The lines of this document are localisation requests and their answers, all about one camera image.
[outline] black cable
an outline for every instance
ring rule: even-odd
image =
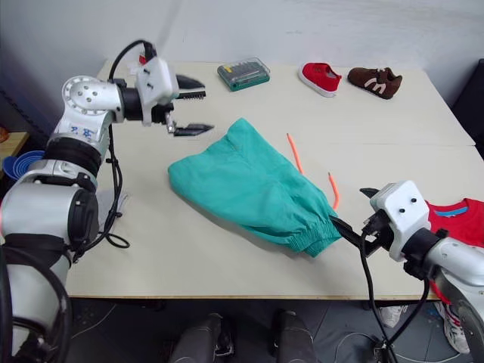
[[[368,262],[366,260],[366,251],[365,251],[365,241],[366,240],[365,240],[365,238],[366,238],[366,234],[364,233],[364,234],[361,235],[361,243],[360,243],[359,249],[360,249],[360,260],[361,260],[361,264],[363,265],[363,270],[365,271],[366,282],[367,282],[367,285],[368,285],[368,296],[369,296],[368,301],[370,302],[371,311],[375,315],[375,318],[377,319],[377,323],[380,326],[385,344],[387,345],[387,349],[390,352],[390,354],[392,355],[393,361],[395,363],[397,363],[398,360],[396,358],[395,352],[393,351],[393,347],[390,344],[388,344],[389,339],[388,339],[388,336],[386,334],[385,327],[383,326],[383,323],[380,319],[380,316],[378,315],[377,305],[375,304],[374,290],[373,290],[373,279],[371,278],[370,268],[368,267]]]
[[[133,43],[128,44],[114,60],[113,65],[111,66],[111,70],[109,72],[109,77],[107,78],[108,81],[113,80],[114,72],[116,71],[116,68],[118,67],[119,62],[121,61],[121,58],[123,58],[126,55],[126,53],[128,53],[131,49],[133,49],[136,45],[139,45],[139,44],[142,44],[144,46],[144,56],[146,57],[147,61],[150,60],[154,55],[156,55],[156,52],[154,51],[154,47],[150,42],[147,42],[146,40],[143,40],[143,39],[135,40]]]
[[[424,303],[427,301],[427,297],[429,296],[429,291],[430,291],[430,282],[428,278],[425,278],[423,280],[423,294],[422,297],[420,298],[417,306],[415,307],[414,311],[410,314],[410,316],[405,320],[405,322],[402,324],[402,326],[396,331],[395,334],[390,338],[388,341],[388,344],[394,344],[394,342],[400,337],[400,335],[403,333],[403,331],[410,325],[412,320],[417,316],[417,314],[420,312],[422,309],[422,306],[424,306]]]
[[[52,286],[59,302],[58,315],[62,317],[63,324],[61,325],[61,334],[59,341],[56,342],[58,346],[57,350],[57,362],[63,363],[66,360],[67,353],[69,351],[70,336],[72,334],[72,306],[67,295],[67,291],[57,275],[40,262],[36,257],[30,255],[24,250],[18,248],[4,247],[7,253],[17,255],[25,262],[28,262],[29,266],[41,274],[45,280]]]
[[[8,361],[12,354],[12,298],[7,262],[0,246],[0,361]]]
[[[133,49],[136,45],[142,44],[144,46],[144,55],[148,60],[153,58],[156,55],[156,52],[154,50],[154,47],[151,43],[139,39],[135,40],[134,42],[128,44],[116,57],[116,59],[113,62],[113,65],[111,66],[109,76],[108,76],[108,82],[112,82],[114,78],[114,73],[116,72],[116,68],[119,65],[119,62],[121,59],[130,51]],[[107,214],[106,221],[104,222],[104,228],[103,231],[99,232],[98,237],[91,242],[88,246],[84,246],[82,248],[82,252],[80,253],[81,255],[85,253],[86,251],[92,249],[93,247],[97,246],[104,238],[112,245],[117,248],[129,248],[130,243],[123,237],[120,237],[116,234],[110,233],[111,228],[113,227],[114,221],[116,220],[116,217],[119,217],[120,214],[117,212],[118,209],[118,202],[119,202],[119,196],[121,195],[121,190],[123,189],[123,173],[121,172],[121,168],[119,167],[119,161],[116,158],[116,154],[114,153],[114,136],[113,136],[113,127],[112,125],[109,126],[108,129],[109,132],[109,153],[110,153],[110,159],[107,159],[106,161],[111,164],[111,170],[113,173],[113,204],[111,205],[111,208]],[[116,238],[117,240],[120,240],[122,243],[119,244],[117,242],[113,241],[113,238]]]

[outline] white shoe sole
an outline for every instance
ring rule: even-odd
[[[469,347],[464,348],[464,349],[459,349],[459,347],[457,347],[454,340],[452,339],[452,333],[450,331],[451,331],[450,323],[447,320],[445,320],[444,321],[444,335],[447,338],[447,341],[450,344],[450,346],[453,348],[453,350],[455,350],[456,352],[458,352],[460,354],[469,354],[470,353]]]
[[[304,68],[304,65],[302,65],[298,71],[298,76],[299,76],[299,79],[301,79],[305,85],[311,87],[312,89],[314,89],[317,93],[319,93],[321,96],[325,96],[325,97],[334,97],[336,96],[336,91],[326,91],[325,89],[319,87],[318,85],[315,85],[313,82],[311,82],[309,79],[307,79],[304,75],[303,75],[303,68]]]

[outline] shoe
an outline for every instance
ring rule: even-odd
[[[380,98],[389,100],[399,90],[402,76],[395,76],[390,68],[368,69],[353,68],[348,73],[348,80],[356,87],[366,89]]]
[[[306,63],[299,69],[299,78],[325,97],[334,97],[341,76],[326,63]]]
[[[451,306],[448,304],[438,301],[433,305],[436,307],[442,319],[444,319],[444,334],[448,343],[455,351],[468,354],[470,350],[459,317],[452,311]]]
[[[408,306],[388,306],[386,308],[380,308],[380,316],[383,322],[383,325],[386,327],[395,327],[399,320],[402,313],[406,312]]]

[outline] fabric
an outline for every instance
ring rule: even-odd
[[[325,195],[245,120],[168,168],[173,190],[275,244],[317,256],[340,234]]]
[[[484,203],[479,200],[465,198],[451,206],[429,206],[430,230],[448,231],[448,235],[456,240],[477,247],[484,247]],[[440,292],[433,281],[432,290],[446,304],[450,301]]]

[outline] green plastic case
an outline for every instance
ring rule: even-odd
[[[231,91],[239,91],[270,79],[269,68],[257,57],[223,64],[217,68],[217,73]]]

